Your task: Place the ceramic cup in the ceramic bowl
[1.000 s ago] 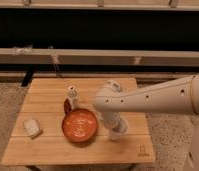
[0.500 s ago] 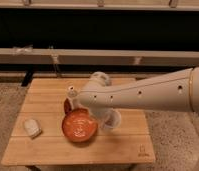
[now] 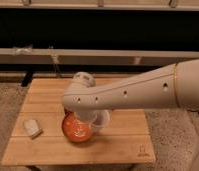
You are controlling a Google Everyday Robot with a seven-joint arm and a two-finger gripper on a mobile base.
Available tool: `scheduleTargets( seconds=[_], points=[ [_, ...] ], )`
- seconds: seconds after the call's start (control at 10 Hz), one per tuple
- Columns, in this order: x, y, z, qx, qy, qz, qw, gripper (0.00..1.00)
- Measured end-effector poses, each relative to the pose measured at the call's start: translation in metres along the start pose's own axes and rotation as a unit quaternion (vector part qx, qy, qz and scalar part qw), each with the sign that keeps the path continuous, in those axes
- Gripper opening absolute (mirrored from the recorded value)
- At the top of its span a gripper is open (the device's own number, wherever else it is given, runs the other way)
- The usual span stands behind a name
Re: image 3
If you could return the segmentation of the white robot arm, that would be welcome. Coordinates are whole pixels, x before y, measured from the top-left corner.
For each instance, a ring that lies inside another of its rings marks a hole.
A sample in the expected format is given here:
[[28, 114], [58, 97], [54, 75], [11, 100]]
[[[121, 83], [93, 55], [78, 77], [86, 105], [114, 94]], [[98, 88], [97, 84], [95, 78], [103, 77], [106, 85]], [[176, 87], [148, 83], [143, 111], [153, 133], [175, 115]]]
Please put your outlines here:
[[[78, 72], [63, 93], [62, 104], [83, 122], [93, 122], [97, 110], [199, 110], [199, 59], [168, 65], [102, 86], [95, 84], [92, 75]], [[199, 140], [189, 171], [199, 171]]]

